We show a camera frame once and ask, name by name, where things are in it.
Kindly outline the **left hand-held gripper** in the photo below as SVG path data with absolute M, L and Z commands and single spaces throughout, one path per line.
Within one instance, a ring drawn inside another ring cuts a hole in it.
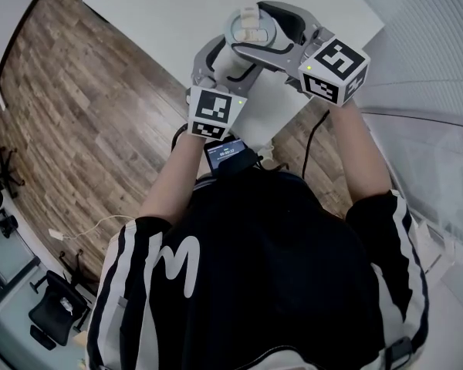
M 249 90 L 263 68 L 252 64 L 239 77 L 225 77 L 224 86 L 214 81 L 213 64 L 226 40 L 223 34 L 206 43 L 194 57 L 192 79 L 198 79 L 188 89 L 187 133 L 206 140 L 223 140 L 244 108 Z

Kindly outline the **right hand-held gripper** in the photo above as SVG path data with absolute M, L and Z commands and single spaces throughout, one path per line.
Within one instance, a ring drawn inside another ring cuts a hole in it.
M 287 85 L 338 107 L 364 84 L 370 57 L 319 26 L 309 11 L 274 1 L 258 2 L 258 7 L 276 20 L 292 43 L 283 50 L 245 42 L 232 44 L 240 58 L 273 72 L 295 72 L 287 76 Z

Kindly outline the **white lidded cup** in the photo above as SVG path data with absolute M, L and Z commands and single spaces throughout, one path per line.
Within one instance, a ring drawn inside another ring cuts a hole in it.
M 213 64 L 215 78 L 219 81 L 222 81 L 227 76 L 238 78 L 242 76 L 251 66 L 251 62 L 236 55 L 227 43 L 225 43 L 225 46 L 219 52 Z

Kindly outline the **round grey-white plastic disc part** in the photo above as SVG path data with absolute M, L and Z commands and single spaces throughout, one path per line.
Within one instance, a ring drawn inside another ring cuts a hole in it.
M 271 47 L 276 38 L 275 21 L 270 14 L 250 5 L 235 10 L 225 22 L 225 41 L 229 46 L 235 43 L 250 43 Z

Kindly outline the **person's left forearm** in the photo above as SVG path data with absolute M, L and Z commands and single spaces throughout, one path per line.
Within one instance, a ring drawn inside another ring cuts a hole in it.
M 205 138 L 183 133 L 143 202 L 139 217 L 159 217 L 175 224 L 189 204 Z

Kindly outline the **person's right forearm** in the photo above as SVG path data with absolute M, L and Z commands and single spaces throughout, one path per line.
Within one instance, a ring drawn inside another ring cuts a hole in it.
M 387 198 L 391 189 L 389 170 L 354 101 L 331 106 L 336 143 L 353 202 L 346 218 L 365 216 L 370 221 L 386 219 L 394 209 Z

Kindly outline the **white square table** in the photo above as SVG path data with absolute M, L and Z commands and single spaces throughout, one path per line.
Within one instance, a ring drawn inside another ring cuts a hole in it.
M 285 2 L 312 13 L 321 25 L 352 48 L 363 49 L 384 27 L 364 0 L 83 0 L 167 70 L 191 86 L 194 56 L 223 33 L 228 17 L 260 1 Z M 308 103 L 284 84 L 286 75 L 265 70 L 231 129 L 255 149 L 262 148 Z

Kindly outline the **black chest device with screen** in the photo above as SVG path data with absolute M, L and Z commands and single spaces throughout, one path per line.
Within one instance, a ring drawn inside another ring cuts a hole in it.
M 204 155 L 213 178 L 234 176 L 255 167 L 261 160 L 252 148 L 233 135 L 206 143 Z

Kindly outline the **white window blinds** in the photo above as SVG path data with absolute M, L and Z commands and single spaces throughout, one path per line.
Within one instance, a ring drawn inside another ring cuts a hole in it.
M 463 0 L 364 1 L 384 27 L 357 104 L 463 121 Z

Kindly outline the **person's black white striped shirt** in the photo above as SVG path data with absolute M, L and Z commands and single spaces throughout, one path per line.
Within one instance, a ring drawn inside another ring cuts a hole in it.
M 127 223 L 106 254 L 87 370 L 385 370 L 428 337 L 407 204 L 338 218 L 291 173 L 201 183 L 182 217 Z

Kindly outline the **black cylinder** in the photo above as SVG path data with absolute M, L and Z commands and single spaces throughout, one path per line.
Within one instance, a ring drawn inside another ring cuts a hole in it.
M 9 239 L 12 233 L 16 232 L 19 226 L 18 221 L 13 215 L 9 215 L 0 220 L 0 231 L 2 235 Z

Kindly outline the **grey glass desk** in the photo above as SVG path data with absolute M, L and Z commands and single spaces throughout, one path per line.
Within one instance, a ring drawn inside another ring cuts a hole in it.
M 9 215 L 5 209 L 0 210 L 0 220 Z M 22 239 L 19 227 L 9 239 L 0 231 L 0 304 L 39 265 L 40 259 Z

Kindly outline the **light wooden table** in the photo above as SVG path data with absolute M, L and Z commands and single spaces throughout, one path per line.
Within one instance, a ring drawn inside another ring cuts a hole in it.
M 81 331 L 73 337 L 73 342 L 83 349 L 84 354 L 86 354 L 87 336 L 87 331 Z

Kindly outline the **black harness buckle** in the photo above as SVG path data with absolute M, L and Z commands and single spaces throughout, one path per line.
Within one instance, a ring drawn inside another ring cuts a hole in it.
M 413 348 L 409 337 L 404 336 L 396 340 L 385 350 L 385 370 L 398 370 L 411 359 Z

